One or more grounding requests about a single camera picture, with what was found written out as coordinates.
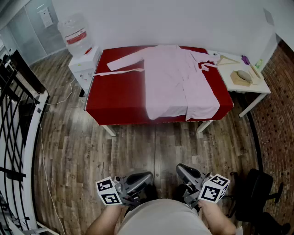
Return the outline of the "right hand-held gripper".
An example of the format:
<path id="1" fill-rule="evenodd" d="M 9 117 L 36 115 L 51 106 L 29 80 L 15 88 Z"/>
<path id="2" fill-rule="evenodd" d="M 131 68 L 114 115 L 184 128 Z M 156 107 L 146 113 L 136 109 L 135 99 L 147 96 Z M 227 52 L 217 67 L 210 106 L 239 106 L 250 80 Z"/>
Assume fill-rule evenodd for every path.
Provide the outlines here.
<path id="1" fill-rule="evenodd" d="M 229 179 L 219 174 L 203 173 L 182 163 L 176 166 L 176 172 L 183 182 L 179 195 L 191 209 L 199 209 L 199 200 L 217 203 L 230 184 Z"/>

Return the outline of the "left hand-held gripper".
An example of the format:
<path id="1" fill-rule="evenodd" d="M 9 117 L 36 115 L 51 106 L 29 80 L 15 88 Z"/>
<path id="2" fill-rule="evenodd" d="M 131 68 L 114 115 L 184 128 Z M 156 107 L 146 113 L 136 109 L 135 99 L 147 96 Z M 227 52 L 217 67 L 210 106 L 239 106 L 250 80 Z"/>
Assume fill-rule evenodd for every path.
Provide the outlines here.
<path id="1" fill-rule="evenodd" d="M 133 171 L 124 177 L 107 177 L 96 182 L 98 196 L 105 206 L 124 205 L 130 210 L 141 205 L 139 194 L 151 184 L 150 171 Z"/>

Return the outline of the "pink robe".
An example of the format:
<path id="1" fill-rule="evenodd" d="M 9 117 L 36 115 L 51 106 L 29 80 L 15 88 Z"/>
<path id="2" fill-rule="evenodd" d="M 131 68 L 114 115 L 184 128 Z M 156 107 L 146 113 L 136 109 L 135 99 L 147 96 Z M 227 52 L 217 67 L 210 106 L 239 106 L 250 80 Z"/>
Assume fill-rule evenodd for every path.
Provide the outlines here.
<path id="1" fill-rule="evenodd" d="M 107 64 L 111 71 L 144 62 L 146 111 L 151 120 L 185 115 L 210 119 L 220 108 L 204 72 L 215 67 L 219 55 L 177 45 L 147 47 Z"/>

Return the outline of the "person's left forearm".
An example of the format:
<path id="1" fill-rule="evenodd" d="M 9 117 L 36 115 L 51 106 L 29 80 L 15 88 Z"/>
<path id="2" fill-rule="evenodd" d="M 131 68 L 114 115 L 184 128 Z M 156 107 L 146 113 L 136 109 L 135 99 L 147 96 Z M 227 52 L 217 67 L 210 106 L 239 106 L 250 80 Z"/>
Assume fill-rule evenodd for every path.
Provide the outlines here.
<path id="1" fill-rule="evenodd" d="M 106 206 L 99 217 L 89 226 L 85 235 L 115 235 L 115 227 L 124 205 Z"/>

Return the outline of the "person's right forearm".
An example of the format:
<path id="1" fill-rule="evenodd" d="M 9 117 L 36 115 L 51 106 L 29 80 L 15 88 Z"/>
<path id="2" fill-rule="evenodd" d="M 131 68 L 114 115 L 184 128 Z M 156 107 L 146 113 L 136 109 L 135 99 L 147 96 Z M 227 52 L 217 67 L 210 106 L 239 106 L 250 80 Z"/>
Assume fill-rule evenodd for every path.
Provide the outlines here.
<path id="1" fill-rule="evenodd" d="M 212 235 L 236 235 L 236 226 L 217 204 L 199 200 L 198 205 L 201 207 Z"/>

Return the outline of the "black office chair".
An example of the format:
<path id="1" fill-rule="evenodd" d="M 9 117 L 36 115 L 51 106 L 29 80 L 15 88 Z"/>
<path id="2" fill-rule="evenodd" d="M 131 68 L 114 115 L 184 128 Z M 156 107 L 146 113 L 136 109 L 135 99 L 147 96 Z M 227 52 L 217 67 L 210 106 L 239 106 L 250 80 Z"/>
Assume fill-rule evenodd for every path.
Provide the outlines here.
<path id="1" fill-rule="evenodd" d="M 271 194 L 273 177 L 257 169 L 251 169 L 245 180 L 238 173 L 231 172 L 234 178 L 235 193 L 226 196 L 232 201 L 228 218 L 236 217 L 236 220 L 251 223 L 255 228 L 254 235 L 286 235 L 291 228 L 289 223 L 279 224 L 263 208 L 268 200 L 273 199 L 278 203 L 283 191 L 283 183 L 278 192 Z"/>

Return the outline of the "person's white shirt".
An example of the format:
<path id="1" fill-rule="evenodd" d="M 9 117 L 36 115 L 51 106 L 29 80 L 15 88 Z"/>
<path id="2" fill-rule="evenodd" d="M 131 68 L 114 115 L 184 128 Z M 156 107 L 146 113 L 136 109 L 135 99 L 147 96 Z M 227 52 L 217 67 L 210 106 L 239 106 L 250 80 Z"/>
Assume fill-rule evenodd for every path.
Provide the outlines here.
<path id="1" fill-rule="evenodd" d="M 128 212 L 117 235 L 212 235 L 196 210 L 186 204 L 158 199 Z"/>

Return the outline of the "white table leg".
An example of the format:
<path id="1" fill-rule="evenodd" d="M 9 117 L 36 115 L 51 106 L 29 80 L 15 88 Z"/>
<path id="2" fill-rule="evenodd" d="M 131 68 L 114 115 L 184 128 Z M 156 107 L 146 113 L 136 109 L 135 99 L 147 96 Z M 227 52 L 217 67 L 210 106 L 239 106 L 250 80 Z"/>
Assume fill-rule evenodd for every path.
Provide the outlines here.
<path id="1" fill-rule="evenodd" d="M 200 126 L 198 126 L 197 133 L 203 132 L 212 122 L 213 120 L 203 121 Z"/>
<path id="2" fill-rule="evenodd" d="M 107 125 L 102 125 L 102 127 L 112 136 L 115 137 L 116 133 L 114 131 L 114 129 L 111 126 L 107 126 Z"/>

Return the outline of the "red tablecloth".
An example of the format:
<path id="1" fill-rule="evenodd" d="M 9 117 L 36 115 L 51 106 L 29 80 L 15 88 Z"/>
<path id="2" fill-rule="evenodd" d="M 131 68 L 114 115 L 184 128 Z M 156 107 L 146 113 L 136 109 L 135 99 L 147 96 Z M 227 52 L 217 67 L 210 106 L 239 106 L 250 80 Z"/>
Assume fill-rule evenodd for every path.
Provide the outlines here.
<path id="1" fill-rule="evenodd" d="M 136 72 L 143 62 L 126 67 L 125 73 L 100 76 L 110 72 L 107 64 L 144 49 L 129 46 L 106 49 L 102 52 L 88 93 L 85 110 L 99 125 L 155 124 L 184 122 L 185 116 L 160 117 L 150 120 L 145 109 L 145 74 Z"/>

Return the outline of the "light wooden box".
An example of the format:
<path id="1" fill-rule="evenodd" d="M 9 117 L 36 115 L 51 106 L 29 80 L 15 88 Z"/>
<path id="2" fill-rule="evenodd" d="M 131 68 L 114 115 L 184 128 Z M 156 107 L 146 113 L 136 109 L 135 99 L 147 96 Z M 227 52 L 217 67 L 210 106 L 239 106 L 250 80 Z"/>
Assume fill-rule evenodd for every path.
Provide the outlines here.
<path id="1" fill-rule="evenodd" d="M 245 79 L 238 76 L 237 71 L 232 71 L 230 77 L 235 85 L 249 87 L 252 84 L 252 82 L 246 81 Z"/>

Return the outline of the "white side table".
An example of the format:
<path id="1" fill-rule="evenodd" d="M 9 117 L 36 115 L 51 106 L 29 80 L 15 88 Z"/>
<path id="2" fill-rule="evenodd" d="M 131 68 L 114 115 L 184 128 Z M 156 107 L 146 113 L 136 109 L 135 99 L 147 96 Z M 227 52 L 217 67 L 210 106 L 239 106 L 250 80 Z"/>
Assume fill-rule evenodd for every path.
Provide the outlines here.
<path id="1" fill-rule="evenodd" d="M 257 93 L 258 96 L 255 98 L 254 101 L 252 101 L 240 114 L 239 117 L 243 117 L 245 114 L 247 114 L 252 108 L 254 108 L 263 98 L 265 98 L 268 94 L 271 93 L 268 85 L 265 82 L 265 79 L 263 75 L 260 72 L 261 77 L 263 80 L 259 85 L 253 85 L 251 84 L 249 87 L 246 86 L 240 86 L 240 85 L 235 85 L 232 80 L 231 80 L 231 73 L 232 71 L 238 71 L 238 70 L 243 70 L 248 73 L 249 65 L 246 65 L 242 60 L 241 56 L 238 55 L 233 55 L 233 54 L 228 54 L 224 52 L 218 52 L 218 51 L 213 51 L 213 50 L 208 50 L 208 54 L 210 55 L 224 55 L 227 56 L 228 58 L 231 58 L 233 60 L 239 61 L 240 64 L 231 64 L 231 65 L 222 65 L 218 66 L 218 71 L 226 85 L 226 88 L 230 92 L 238 92 L 238 93 Z"/>

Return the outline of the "black metal railing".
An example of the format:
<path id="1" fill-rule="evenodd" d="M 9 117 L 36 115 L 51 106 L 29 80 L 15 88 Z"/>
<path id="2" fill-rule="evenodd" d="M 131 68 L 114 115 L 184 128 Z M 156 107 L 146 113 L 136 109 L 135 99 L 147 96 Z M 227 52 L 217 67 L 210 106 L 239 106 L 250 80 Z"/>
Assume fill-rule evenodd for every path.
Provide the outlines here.
<path id="1" fill-rule="evenodd" d="M 49 93 L 19 51 L 0 59 L 0 230 L 41 231 L 35 216 L 34 158 Z"/>

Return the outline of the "wooden clothes hanger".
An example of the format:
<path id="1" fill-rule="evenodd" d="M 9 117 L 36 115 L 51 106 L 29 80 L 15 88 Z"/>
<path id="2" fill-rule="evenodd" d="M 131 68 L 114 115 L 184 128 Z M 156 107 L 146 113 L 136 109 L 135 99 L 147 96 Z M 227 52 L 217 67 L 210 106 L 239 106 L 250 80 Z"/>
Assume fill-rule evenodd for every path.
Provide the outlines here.
<path id="1" fill-rule="evenodd" d="M 231 58 L 228 58 L 227 56 L 220 55 L 220 59 L 217 62 L 217 66 L 222 66 L 222 65 L 231 65 L 231 64 L 240 64 L 239 61 L 233 60 Z"/>

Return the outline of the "clear water jug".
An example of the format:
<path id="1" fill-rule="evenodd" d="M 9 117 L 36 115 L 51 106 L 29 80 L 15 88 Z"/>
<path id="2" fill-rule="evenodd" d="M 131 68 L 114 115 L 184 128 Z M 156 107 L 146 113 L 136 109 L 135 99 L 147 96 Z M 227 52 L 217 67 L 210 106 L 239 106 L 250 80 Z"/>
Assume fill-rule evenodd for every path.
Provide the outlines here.
<path id="1" fill-rule="evenodd" d="M 72 56 L 81 57 L 93 47 L 88 22 L 83 14 L 75 13 L 68 16 L 58 22 L 57 28 Z"/>

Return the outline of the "frosted glass partition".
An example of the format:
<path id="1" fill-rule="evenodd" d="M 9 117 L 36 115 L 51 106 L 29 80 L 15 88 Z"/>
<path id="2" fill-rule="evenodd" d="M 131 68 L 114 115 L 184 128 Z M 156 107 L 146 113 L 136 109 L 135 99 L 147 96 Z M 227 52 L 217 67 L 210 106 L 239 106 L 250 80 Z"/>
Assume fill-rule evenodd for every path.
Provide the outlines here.
<path id="1" fill-rule="evenodd" d="M 48 7 L 48 28 L 39 11 Z M 29 65 L 66 48 L 52 0 L 0 0 L 0 58 L 18 51 Z"/>

